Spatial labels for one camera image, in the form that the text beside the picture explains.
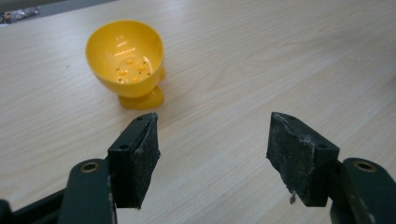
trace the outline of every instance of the hole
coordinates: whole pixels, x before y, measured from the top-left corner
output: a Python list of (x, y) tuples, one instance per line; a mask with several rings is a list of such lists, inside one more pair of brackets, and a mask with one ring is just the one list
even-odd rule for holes
[(373, 173), (376, 171), (376, 167), (373, 166), (371, 163), (365, 161), (355, 161), (353, 163), (358, 169), (363, 170), (365, 172)]
[(88, 162), (81, 166), (80, 171), (84, 174), (93, 172), (99, 168), (99, 164), (97, 162)]
[(120, 149), (127, 149), (129, 146), (128, 145), (122, 145), (120, 146)]
[(318, 147), (319, 147), (319, 148), (327, 148), (327, 146), (324, 145), (324, 144), (319, 144)]

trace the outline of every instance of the yellow plastic cup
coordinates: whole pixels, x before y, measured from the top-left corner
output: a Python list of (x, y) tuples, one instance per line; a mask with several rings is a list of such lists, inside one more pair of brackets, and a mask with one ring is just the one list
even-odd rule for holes
[(151, 109), (164, 101), (157, 86), (165, 77), (163, 42), (140, 21), (113, 21), (96, 30), (85, 49), (95, 76), (129, 109)]

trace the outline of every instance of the wooden table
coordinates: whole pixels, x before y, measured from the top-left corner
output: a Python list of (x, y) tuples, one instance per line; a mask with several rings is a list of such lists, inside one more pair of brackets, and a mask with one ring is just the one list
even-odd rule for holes
[(396, 3), (117, 1), (0, 28), (0, 198), (13, 209), (104, 158), (136, 116), (93, 76), (90, 34), (143, 21), (162, 36), (162, 157), (119, 223), (330, 223), (290, 205), (265, 159), (270, 114), (291, 114), (396, 177)]

